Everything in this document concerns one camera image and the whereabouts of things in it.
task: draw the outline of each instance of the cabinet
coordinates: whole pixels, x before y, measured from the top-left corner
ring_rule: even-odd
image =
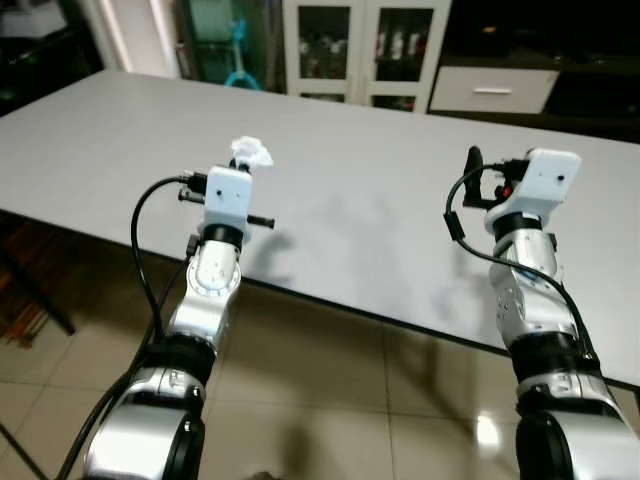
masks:
[[[424,112],[450,0],[284,0],[290,95]]]

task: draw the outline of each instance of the black cable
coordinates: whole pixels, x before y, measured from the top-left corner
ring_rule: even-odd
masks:
[[[160,307],[158,306],[158,302],[156,301],[155,296],[153,295],[153,291],[151,290],[151,285],[147,280],[147,276],[144,271],[144,263],[142,261],[142,252],[140,251],[140,246],[138,245],[138,220],[140,218],[140,212],[144,203],[151,196],[153,192],[158,190],[160,187],[164,185],[168,185],[170,183],[186,183],[186,180],[182,177],[168,177],[159,182],[151,185],[140,197],[138,203],[136,204],[136,208],[133,210],[133,215],[131,217],[131,251],[133,253],[133,261],[136,264],[136,273],[138,274],[138,279],[142,284],[142,288],[144,289],[144,293],[149,301],[149,306],[151,307],[151,313],[153,315],[153,323],[154,323],[154,333],[155,339],[160,340],[163,336],[162,333],[162,318],[160,315]]]
[[[186,257],[180,264],[180,267],[173,272],[173,274],[171,275],[171,278],[165,284],[162,294],[160,296],[160,302],[158,304],[159,310],[162,309],[167,299],[167,296],[171,291],[171,287],[175,283],[179,274],[189,264],[190,259],[191,259],[190,256]],[[76,459],[78,458],[78,455],[82,450],[82,446],[87,440],[87,437],[89,436],[89,433],[93,428],[93,425],[96,423],[96,421],[100,417],[100,414],[102,413],[103,410],[105,410],[105,408],[107,408],[106,413],[108,413],[110,407],[113,405],[112,402],[118,397],[120,397],[122,393],[124,393],[125,388],[129,384],[129,381],[131,380],[131,376],[137,370],[138,365],[140,364],[140,360],[142,359],[142,355],[144,353],[145,347],[149,343],[149,340],[151,339],[151,336],[155,328],[156,328],[156,322],[154,321],[150,322],[149,326],[147,327],[144,333],[144,336],[142,337],[140,346],[138,347],[138,350],[135,356],[133,357],[133,360],[131,361],[131,365],[129,366],[127,371],[124,374],[122,374],[122,376],[120,376],[120,378],[118,378],[118,380],[116,380],[116,382],[113,385],[111,385],[111,387],[109,387],[109,389],[104,393],[104,395],[102,395],[100,400],[98,400],[98,403],[96,403],[96,405],[93,407],[93,410],[91,410],[91,413],[89,413],[89,415],[85,419],[82,427],[80,428],[80,431],[78,432],[75,440],[73,441],[73,445],[71,445],[71,448],[67,453],[67,457],[65,458],[62,466],[60,467],[60,471],[56,476],[56,480],[67,480],[67,478],[69,477],[69,474],[71,473],[71,469],[73,468],[73,464],[76,462]]]
[[[7,428],[2,423],[0,423],[0,433],[2,433],[4,438],[6,438],[7,442],[13,447],[16,453],[20,455],[20,458],[22,458],[22,461],[27,465],[27,467],[29,467],[29,470],[31,470],[33,474],[38,477],[38,480],[49,480],[42,469],[38,467],[36,462],[33,461],[33,459],[24,450],[24,448],[22,448],[22,445],[18,443],[15,437],[11,435],[11,432],[7,430]]]
[[[499,167],[500,167],[499,164],[483,165],[481,167],[477,167],[477,168],[474,168],[473,170],[470,170],[465,175],[460,177],[460,179],[458,179],[458,181],[453,185],[453,187],[449,191],[449,195],[447,196],[447,203],[446,203],[446,207],[445,207],[445,218],[451,217],[452,215],[455,215],[455,212],[452,210],[453,199],[454,199],[454,197],[456,195],[456,192],[460,189],[460,187],[464,184],[465,181],[467,181],[469,178],[471,178],[474,175],[482,175],[482,172],[484,170],[498,170],[499,171]],[[580,342],[582,354],[584,355],[585,360],[589,360],[590,362],[592,362],[595,366],[597,366],[599,368],[600,361],[599,361],[598,356],[597,356],[597,354],[595,352],[595,349],[593,348],[593,344],[591,343],[591,338],[589,337],[589,332],[587,331],[587,328],[586,328],[586,326],[584,324],[584,321],[582,320],[582,316],[580,315],[580,311],[578,310],[578,306],[573,301],[573,298],[571,297],[571,295],[569,295],[569,292],[567,292],[567,290],[564,288],[564,286],[561,283],[557,282],[555,279],[553,279],[549,275],[547,275],[547,274],[545,274],[545,273],[543,273],[543,272],[541,272],[541,271],[539,271],[539,270],[537,270],[535,268],[528,267],[527,265],[523,265],[523,264],[518,263],[518,262],[512,262],[511,260],[505,260],[505,259],[500,258],[500,257],[495,257],[493,255],[488,255],[486,253],[482,253],[482,252],[474,249],[467,242],[464,241],[464,233],[462,235],[456,235],[454,237],[454,241],[456,241],[467,252],[469,252],[470,254],[472,254],[472,255],[474,255],[474,256],[476,256],[478,258],[481,258],[483,260],[487,260],[489,262],[498,263],[498,264],[504,265],[506,267],[511,267],[511,268],[515,268],[515,269],[520,270],[520,271],[524,271],[524,272],[530,273],[530,274],[535,275],[536,277],[540,278],[541,280],[544,280],[548,284],[550,284],[560,294],[562,299],[565,301],[565,303],[567,304],[567,308],[571,312],[571,315],[573,316],[573,318],[574,318],[574,320],[576,322],[576,329],[578,331],[578,340]]]

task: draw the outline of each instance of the table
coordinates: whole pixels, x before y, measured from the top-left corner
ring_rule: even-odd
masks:
[[[0,119],[0,209],[128,244],[147,186],[226,163],[240,135],[275,161],[255,172],[252,213],[276,230],[253,230],[246,277],[488,349],[502,348],[489,265],[451,242],[446,194],[473,144],[485,161],[578,153],[550,230],[604,374],[640,385],[638,145],[105,71]],[[182,258],[201,208],[176,194],[149,201],[141,244]],[[461,214],[489,251],[482,218]]]

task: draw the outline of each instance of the tiled floor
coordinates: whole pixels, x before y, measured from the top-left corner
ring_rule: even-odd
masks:
[[[78,333],[49,324],[29,351],[0,345],[0,420],[48,475],[149,317],[128,250],[90,242],[99,260],[79,255],[55,298]],[[174,268],[149,264],[155,284]],[[207,389],[200,478],[515,479],[515,385],[505,358],[245,285]],[[32,478],[0,441],[0,479]]]

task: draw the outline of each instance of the drawer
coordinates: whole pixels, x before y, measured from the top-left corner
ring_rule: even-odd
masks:
[[[540,113],[557,77],[552,70],[442,67],[430,110]]]

